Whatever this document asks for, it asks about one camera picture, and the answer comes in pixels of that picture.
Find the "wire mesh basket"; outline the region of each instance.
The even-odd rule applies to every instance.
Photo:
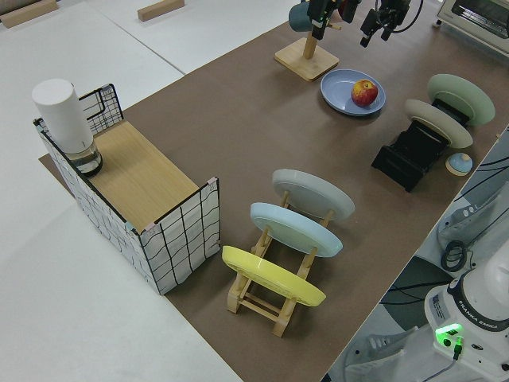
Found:
[[[113,84],[82,97],[93,134],[124,119]],[[179,205],[138,232],[76,168],[52,140],[42,118],[33,121],[49,155],[78,205],[159,294],[184,282],[220,249],[219,179],[213,177]]]

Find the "dish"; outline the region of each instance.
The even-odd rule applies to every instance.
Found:
[[[289,192],[289,204],[292,207],[320,219],[333,210],[334,215],[330,220],[343,220],[356,210],[346,193],[310,173],[276,170],[272,174],[272,186],[280,197],[285,191]]]
[[[440,99],[467,115],[468,125],[488,123],[495,117],[495,106],[490,97],[480,88],[452,74],[436,74],[428,81],[428,97]]]
[[[352,87],[355,82],[368,79],[379,89],[375,101],[367,107],[359,107],[352,101]],[[347,115],[369,115],[380,110],[386,96],[382,85],[368,74],[351,69],[336,69],[327,73],[321,80],[321,94],[330,107]]]
[[[464,127],[443,111],[426,102],[407,99],[405,113],[410,120],[417,120],[447,138],[453,149],[463,149],[473,143],[472,136]]]
[[[223,261],[234,271],[300,304],[318,306],[325,294],[313,284],[278,265],[234,247],[223,247]]]
[[[317,257],[333,257],[343,249],[341,240],[327,228],[278,205],[253,203],[251,220],[261,231],[268,228],[270,237],[306,254],[316,248]]]

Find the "wooden block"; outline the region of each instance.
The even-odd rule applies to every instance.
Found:
[[[2,21],[2,24],[5,25],[6,28],[11,28],[57,9],[58,5],[56,4],[56,0],[41,0],[29,6],[24,6],[19,10],[13,10],[8,14],[3,14],[0,16],[0,21]]]
[[[103,168],[89,180],[138,232],[198,190],[127,121],[94,140]]]
[[[138,18],[141,21],[147,21],[162,14],[167,14],[172,10],[177,10],[184,6],[184,0],[163,0],[156,2],[152,6],[146,6],[138,10]]]
[[[305,58],[303,56],[305,43],[305,38],[295,41],[276,52],[274,58],[306,81],[314,81],[340,63],[337,57],[319,46],[315,48],[311,58]]]

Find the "red apple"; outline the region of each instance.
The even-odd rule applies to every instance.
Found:
[[[370,80],[358,80],[353,84],[352,101],[357,106],[366,107],[371,105],[378,94],[379,89]]]

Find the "white cylinder container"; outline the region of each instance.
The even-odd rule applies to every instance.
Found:
[[[53,141],[78,170],[86,175],[99,171],[102,158],[74,86],[67,80],[46,80],[32,90],[32,99]]]

